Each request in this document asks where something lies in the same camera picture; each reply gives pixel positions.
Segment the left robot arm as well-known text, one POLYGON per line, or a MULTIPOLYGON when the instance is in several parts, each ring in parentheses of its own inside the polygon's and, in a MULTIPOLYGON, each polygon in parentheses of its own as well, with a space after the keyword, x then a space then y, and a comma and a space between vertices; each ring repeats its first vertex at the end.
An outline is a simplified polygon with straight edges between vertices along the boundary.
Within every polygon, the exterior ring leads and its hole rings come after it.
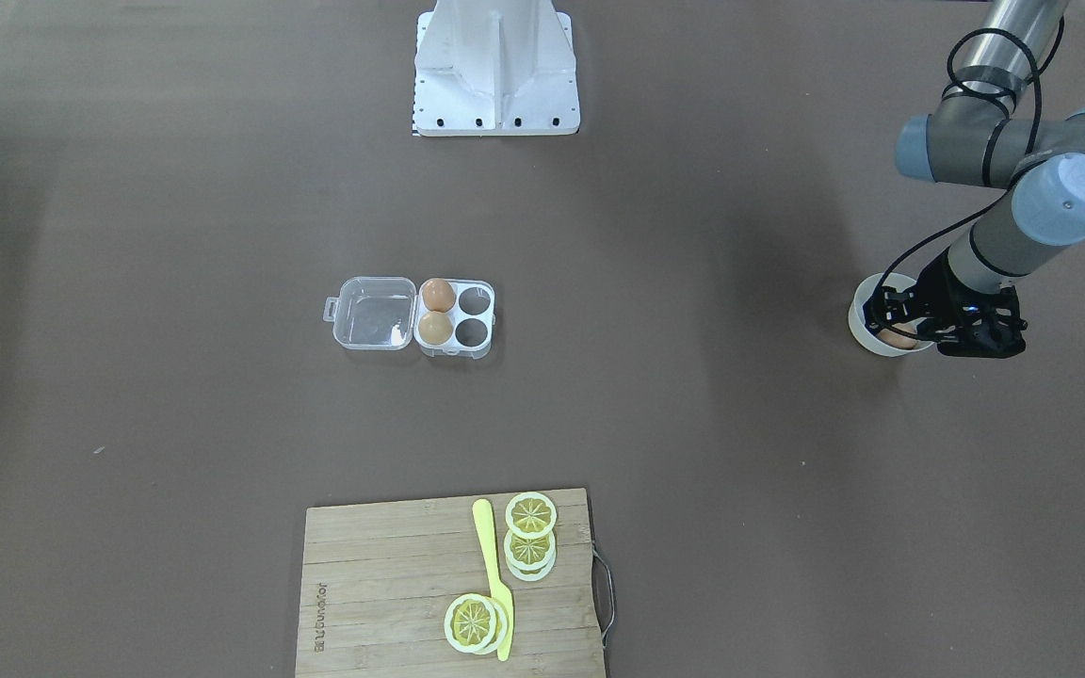
POLYGON ((901 175, 999 190, 943 229, 953 241, 917 276, 861 281, 853 340, 875 355, 926 348, 966 359, 1025 351, 1016 283, 1085 240, 1085 107, 1044 121, 1042 78, 1064 33, 1063 1, 995 1, 953 44, 937 108, 904 125, 901 175))

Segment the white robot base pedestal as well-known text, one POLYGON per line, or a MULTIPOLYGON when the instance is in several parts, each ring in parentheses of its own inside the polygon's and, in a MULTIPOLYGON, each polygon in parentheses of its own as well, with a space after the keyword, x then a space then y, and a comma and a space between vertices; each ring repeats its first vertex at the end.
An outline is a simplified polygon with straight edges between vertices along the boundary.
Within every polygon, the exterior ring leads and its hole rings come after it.
POLYGON ((573 22, 551 1, 439 1, 419 14, 414 35, 414 135, 580 129, 573 22))

